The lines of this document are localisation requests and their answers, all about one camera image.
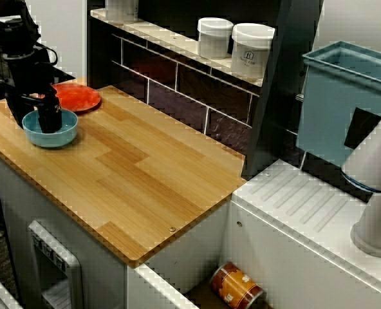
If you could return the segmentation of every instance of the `white jar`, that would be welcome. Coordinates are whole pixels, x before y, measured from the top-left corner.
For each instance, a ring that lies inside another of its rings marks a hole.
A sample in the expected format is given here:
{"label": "white jar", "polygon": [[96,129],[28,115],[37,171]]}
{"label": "white jar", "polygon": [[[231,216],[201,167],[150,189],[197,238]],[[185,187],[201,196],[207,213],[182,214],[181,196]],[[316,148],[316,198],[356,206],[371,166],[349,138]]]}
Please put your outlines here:
{"label": "white jar", "polygon": [[232,72],[251,79],[263,78],[274,33],[274,28],[264,24],[237,24],[232,32]]}
{"label": "white jar", "polygon": [[105,0],[106,19],[116,24],[138,21],[139,0]]}
{"label": "white jar", "polygon": [[223,59],[227,56],[232,24],[222,18],[205,17],[198,21],[199,48],[201,57]]}

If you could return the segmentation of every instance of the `blue bowl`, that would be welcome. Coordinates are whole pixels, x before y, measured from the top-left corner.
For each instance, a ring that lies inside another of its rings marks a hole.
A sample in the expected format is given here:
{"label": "blue bowl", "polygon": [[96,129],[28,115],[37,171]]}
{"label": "blue bowl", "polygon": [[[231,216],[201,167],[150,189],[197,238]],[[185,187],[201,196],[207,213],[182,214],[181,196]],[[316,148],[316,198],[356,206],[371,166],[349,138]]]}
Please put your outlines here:
{"label": "blue bowl", "polygon": [[66,145],[76,137],[77,122],[77,115],[74,112],[62,109],[62,127],[57,132],[42,133],[37,111],[31,111],[23,117],[22,125],[26,138],[32,144],[53,148]]}

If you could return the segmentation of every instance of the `red plate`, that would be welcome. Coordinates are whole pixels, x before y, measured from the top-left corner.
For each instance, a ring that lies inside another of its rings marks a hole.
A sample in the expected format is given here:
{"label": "red plate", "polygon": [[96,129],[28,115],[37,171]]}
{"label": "red plate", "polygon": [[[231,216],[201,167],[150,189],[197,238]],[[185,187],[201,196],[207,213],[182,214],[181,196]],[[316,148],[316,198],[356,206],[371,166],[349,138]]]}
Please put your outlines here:
{"label": "red plate", "polygon": [[70,111],[85,111],[93,108],[100,102],[99,93],[79,84],[52,85],[56,89],[61,108]]}

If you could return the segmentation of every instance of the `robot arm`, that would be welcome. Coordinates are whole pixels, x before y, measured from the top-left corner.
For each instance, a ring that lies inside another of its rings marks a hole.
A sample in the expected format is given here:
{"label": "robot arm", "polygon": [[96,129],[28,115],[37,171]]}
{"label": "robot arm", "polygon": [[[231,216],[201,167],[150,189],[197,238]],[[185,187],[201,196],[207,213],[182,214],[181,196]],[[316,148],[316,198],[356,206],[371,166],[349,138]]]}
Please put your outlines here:
{"label": "robot arm", "polygon": [[[6,16],[20,17],[5,23],[0,21],[0,46],[13,77],[9,83],[14,85],[6,94],[10,111],[22,126],[23,117],[36,107],[42,132],[56,132],[62,127],[59,100],[51,86],[57,55],[56,60],[50,62],[49,48],[37,43],[41,37],[39,27],[24,0],[0,0],[0,17]],[[41,98],[31,97],[32,93],[40,94]]]}

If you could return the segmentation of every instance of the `faucet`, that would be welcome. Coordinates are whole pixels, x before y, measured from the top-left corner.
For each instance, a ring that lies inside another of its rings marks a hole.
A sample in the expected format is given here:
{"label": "faucet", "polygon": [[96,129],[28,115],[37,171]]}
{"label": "faucet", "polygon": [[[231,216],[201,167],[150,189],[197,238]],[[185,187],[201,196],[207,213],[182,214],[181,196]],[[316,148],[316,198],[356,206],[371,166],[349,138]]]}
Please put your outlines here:
{"label": "faucet", "polygon": [[341,173],[354,186],[374,193],[351,239],[360,250],[381,258],[381,121],[350,154]]}

